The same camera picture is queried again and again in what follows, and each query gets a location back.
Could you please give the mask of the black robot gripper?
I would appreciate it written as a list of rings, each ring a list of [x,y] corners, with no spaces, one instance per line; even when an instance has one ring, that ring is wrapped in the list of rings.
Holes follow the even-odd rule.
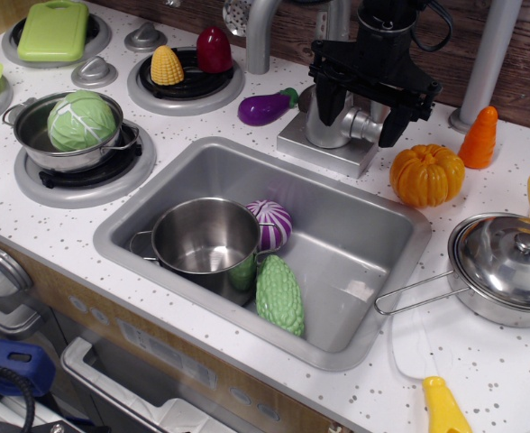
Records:
[[[360,15],[355,41],[318,40],[310,75],[320,121],[332,126],[345,106],[347,91],[390,108],[379,148],[393,147],[410,122],[429,118],[441,84],[410,57],[415,15],[386,20]]]

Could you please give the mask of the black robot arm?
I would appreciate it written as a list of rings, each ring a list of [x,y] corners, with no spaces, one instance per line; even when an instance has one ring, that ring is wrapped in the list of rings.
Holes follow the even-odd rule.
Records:
[[[410,46],[437,51],[447,41],[425,47],[415,37],[419,13],[426,7],[444,12],[435,1],[363,1],[355,41],[312,43],[309,75],[323,125],[335,123],[348,92],[389,108],[379,135],[381,148],[393,146],[409,123],[429,118],[442,84],[413,62]]]

